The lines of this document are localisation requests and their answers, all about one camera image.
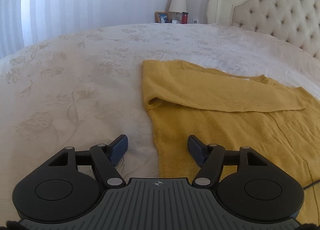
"white curtain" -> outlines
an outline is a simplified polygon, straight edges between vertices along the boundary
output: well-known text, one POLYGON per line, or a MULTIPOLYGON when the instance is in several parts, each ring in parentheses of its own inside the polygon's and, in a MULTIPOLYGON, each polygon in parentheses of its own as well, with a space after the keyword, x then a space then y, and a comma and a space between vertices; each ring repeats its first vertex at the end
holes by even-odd
POLYGON ((167 0, 0 0, 0 57, 61 34, 152 23, 167 0))

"framed photo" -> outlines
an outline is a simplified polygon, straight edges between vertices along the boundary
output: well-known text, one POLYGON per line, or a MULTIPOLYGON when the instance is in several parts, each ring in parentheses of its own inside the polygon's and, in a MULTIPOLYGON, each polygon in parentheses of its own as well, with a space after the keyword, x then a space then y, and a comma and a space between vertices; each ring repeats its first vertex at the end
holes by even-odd
POLYGON ((156 12, 156 21, 161 24, 170 23, 168 12, 156 12))
POLYGON ((171 20, 171 23, 173 23, 173 24, 181 24, 181 20, 172 19, 172 20, 171 20))

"red thermos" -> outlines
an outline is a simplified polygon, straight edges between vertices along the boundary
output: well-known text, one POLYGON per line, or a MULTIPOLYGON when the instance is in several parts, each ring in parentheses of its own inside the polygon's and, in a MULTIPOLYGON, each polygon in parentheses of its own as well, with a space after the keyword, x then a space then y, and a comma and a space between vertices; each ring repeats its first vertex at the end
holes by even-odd
POLYGON ((181 19, 182 24, 188 23, 188 13, 187 12, 182 12, 182 19, 181 19))

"lamp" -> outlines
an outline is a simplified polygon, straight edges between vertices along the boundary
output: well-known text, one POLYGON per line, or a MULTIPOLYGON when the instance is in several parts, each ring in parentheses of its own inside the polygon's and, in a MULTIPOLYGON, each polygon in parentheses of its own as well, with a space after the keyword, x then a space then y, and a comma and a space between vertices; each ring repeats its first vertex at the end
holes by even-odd
POLYGON ((178 15, 178 13, 187 12, 186 0, 172 0, 169 12, 176 12, 176 16, 178 15))

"yellow sweater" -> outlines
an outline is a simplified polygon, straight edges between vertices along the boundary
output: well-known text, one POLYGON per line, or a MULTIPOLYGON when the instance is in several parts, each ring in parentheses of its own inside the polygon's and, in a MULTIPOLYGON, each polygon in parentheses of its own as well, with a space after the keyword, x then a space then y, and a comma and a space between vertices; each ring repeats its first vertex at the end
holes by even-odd
MULTIPOLYGON (((302 186, 320 179, 320 102, 303 88, 180 60, 144 61, 142 88, 161 177, 194 178, 199 168, 187 150, 194 134, 227 150, 250 146, 302 186)), ((319 210, 320 184, 305 191, 298 221, 320 224, 319 210)))

